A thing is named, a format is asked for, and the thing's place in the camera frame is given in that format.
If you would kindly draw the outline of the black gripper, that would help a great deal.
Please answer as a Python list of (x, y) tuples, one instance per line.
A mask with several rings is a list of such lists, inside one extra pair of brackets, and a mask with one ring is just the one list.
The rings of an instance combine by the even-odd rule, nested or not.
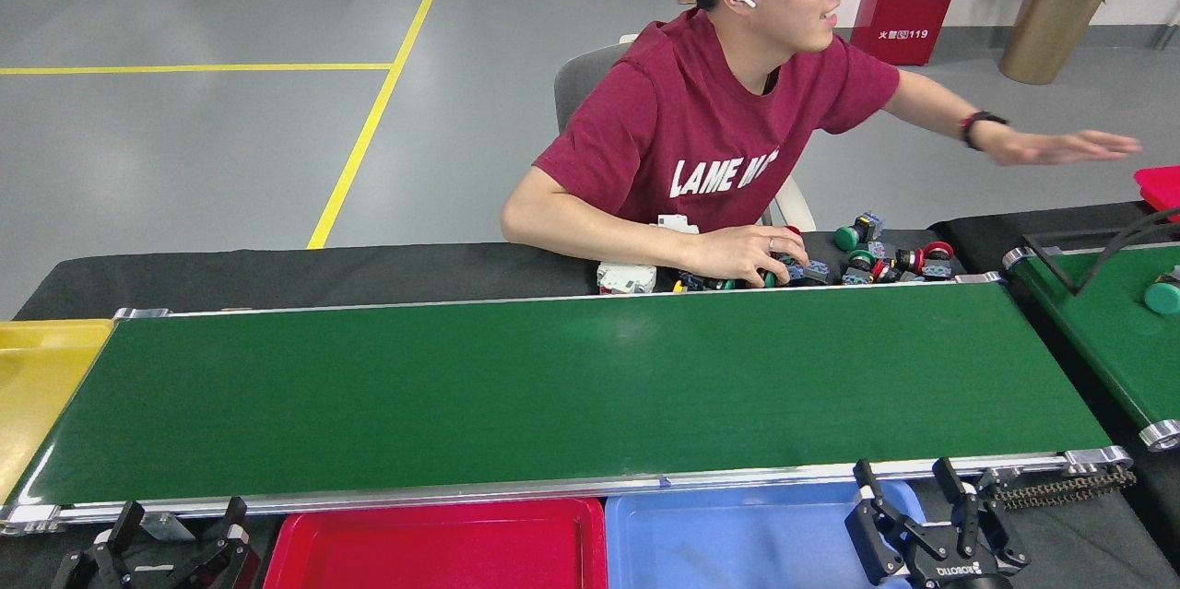
[(927, 543), (926, 526), (885, 500), (867, 459), (856, 462), (860, 500), (844, 526), (868, 581), (881, 585), (903, 575), (914, 588), (1011, 588), (999, 571), (1027, 568), (1030, 555), (1009, 530), (1007, 505), (962, 480), (948, 457), (933, 463), (933, 476), (958, 534), (956, 548), (945, 548), (946, 559), (920, 548)]

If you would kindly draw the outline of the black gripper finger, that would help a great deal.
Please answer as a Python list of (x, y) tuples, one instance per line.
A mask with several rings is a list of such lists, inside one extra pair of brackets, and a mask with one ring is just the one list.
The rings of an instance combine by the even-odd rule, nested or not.
[(212, 538), (182, 563), (166, 571), (160, 588), (253, 588), (261, 559), (244, 529), (247, 502), (228, 500)]
[(124, 555), (142, 529), (144, 513), (145, 509), (138, 500), (127, 500), (122, 508), (122, 516), (114, 521), (114, 526), (96, 537), (92, 547), (63, 556), (51, 588), (88, 588), (94, 582), (98, 588), (135, 585)]

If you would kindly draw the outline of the person's right hand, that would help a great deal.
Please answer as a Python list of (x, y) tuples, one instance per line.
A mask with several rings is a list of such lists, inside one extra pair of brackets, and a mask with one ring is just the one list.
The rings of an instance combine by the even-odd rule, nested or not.
[(738, 279), (761, 287), (761, 273), (787, 277), (780, 257), (809, 266), (801, 233), (788, 225), (742, 225), (678, 237), (678, 266), (700, 277)]

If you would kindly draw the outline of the person's left hand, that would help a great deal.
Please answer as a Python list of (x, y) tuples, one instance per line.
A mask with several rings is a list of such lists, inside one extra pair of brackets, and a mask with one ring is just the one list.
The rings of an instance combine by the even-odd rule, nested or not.
[(1117, 161), (1138, 153), (1138, 139), (1125, 135), (1083, 130), (1066, 135), (1024, 133), (999, 130), (981, 138), (981, 148), (995, 163), (1012, 165), (1066, 165), (1081, 161)]

